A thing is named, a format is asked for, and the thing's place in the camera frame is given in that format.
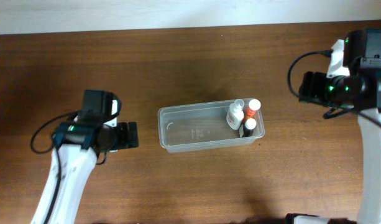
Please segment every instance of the white wall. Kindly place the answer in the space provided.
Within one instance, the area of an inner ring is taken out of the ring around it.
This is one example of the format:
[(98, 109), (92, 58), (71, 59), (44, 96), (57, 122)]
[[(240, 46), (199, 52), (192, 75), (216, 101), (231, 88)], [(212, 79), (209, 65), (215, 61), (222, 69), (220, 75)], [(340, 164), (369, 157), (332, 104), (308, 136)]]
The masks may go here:
[(0, 0), (0, 34), (381, 19), (381, 0)]

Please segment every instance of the storage container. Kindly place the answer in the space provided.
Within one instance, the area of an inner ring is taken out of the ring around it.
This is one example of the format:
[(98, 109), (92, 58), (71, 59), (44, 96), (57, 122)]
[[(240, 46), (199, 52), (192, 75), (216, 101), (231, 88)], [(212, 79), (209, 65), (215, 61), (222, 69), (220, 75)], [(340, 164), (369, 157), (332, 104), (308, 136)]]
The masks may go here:
[[(252, 99), (243, 100), (245, 112)], [(261, 110), (254, 116), (257, 126), (252, 136), (240, 138), (239, 131), (230, 128), (226, 114), (233, 102), (227, 100), (161, 108), (158, 111), (161, 146), (168, 152), (186, 152), (246, 145), (263, 137), (265, 128)]]

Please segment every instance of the bottle cap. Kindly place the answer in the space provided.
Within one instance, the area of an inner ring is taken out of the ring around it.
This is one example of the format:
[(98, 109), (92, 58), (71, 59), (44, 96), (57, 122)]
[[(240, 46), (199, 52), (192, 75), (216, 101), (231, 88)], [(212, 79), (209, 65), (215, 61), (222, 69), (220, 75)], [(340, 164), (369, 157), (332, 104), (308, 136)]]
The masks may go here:
[(244, 107), (244, 101), (243, 100), (237, 99), (237, 100), (234, 101), (234, 107), (233, 107), (233, 109), (235, 111), (242, 110), (243, 107)]
[(257, 99), (250, 100), (248, 107), (250, 110), (257, 111), (260, 109), (260, 101)]
[(248, 130), (253, 130), (257, 126), (257, 121), (254, 118), (247, 119), (244, 124)]

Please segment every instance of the white bottle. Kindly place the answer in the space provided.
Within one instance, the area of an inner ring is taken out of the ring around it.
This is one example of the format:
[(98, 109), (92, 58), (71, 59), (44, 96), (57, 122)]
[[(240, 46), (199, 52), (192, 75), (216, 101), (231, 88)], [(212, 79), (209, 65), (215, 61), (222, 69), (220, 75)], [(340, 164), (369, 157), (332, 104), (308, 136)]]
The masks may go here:
[(240, 128), (241, 122), (244, 118), (244, 113), (242, 111), (243, 107), (244, 101), (240, 99), (235, 100), (234, 103), (229, 106), (226, 121), (233, 130)]

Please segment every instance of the brown tabletop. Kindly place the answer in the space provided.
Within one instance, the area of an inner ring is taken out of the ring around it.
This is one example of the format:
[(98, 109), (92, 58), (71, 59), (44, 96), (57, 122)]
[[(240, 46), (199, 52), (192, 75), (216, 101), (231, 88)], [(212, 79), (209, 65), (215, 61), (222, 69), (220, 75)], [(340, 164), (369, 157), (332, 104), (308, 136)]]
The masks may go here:
[[(355, 220), (362, 199), (362, 140), (354, 115), (290, 94), (286, 75), (303, 53), (330, 49), (351, 30), (381, 21), (194, 29), (0, 35), (0, 223), (29, 223), (50, 168), (31, 152), (33, 132), (81, 108), (85, 89), (123, 101), (139, 148), (109, 155), (84, 189), (77, 223), (229, 223), (309, 213)], [(305, 58), (293, 71), (326, 72)], [(262, 102), (266, 134), (247, 146), (170, 154), (157, 111), (236, 98)], [(36, 146), (47, 147), (56, 123)]]

